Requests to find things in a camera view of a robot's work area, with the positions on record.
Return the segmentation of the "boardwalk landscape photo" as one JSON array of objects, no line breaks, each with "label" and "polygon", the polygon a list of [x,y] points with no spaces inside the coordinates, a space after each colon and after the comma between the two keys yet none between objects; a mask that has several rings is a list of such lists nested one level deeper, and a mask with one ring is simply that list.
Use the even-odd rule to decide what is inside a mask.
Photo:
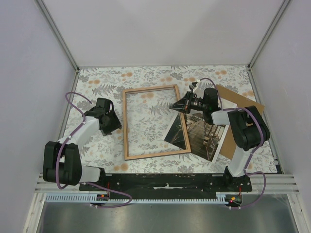
[{"label": "boardwalk landscape photo", "polygon": [[[168,125],[162,139],[182,150],[186,149],[181,117],[177,113]],[[228,125],[209,125],[203,119],[203,114],[184,115],[186,130],[190,142],[191,153],[215,163],[224,142]]]}]

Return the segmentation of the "wooden picture frame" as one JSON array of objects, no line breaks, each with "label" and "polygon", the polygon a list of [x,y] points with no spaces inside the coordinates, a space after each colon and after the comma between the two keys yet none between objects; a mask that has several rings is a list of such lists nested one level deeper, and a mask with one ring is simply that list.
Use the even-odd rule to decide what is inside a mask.
[{"label": "wooden picture frame", "polygon": [[122,100],[125,160],[191,151],[183,114],[169,109],[180,100],[177,85],[125,89]]}]

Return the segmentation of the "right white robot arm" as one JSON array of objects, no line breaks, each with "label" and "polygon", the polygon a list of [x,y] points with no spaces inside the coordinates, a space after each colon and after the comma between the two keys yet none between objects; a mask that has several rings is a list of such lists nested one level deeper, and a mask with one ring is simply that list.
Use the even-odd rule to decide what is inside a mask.
[{"label": "right white robot arm", "polygon": [[256,106],[224,109],[218,90],[206,88],[202,98],[191,89],[169,108],[184,114],[201,111],[209,125],[231,127],[236,149],[223,174],[222,183],[226,190],[234,191],[250,176],[246,170],[254,152],[270,138],[270,131]]}]

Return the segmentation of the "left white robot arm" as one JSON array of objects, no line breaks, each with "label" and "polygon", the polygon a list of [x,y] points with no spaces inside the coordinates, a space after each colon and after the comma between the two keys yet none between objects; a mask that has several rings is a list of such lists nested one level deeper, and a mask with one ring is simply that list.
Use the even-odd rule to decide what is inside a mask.
[{"label": "left white robot arm", "polygon": [[96,105],[83,115],[83,121],[68,136],[45,145],[43,179],[58,184],[63,189],[67,185],[90,182],[100,191],[107,185],[107,178],[102,176],[100,168],[82,165],[80,150],[96,132],[103,136],[111,135],[121,129],[121,123],[115,113],[111,100],[98,98]]}]

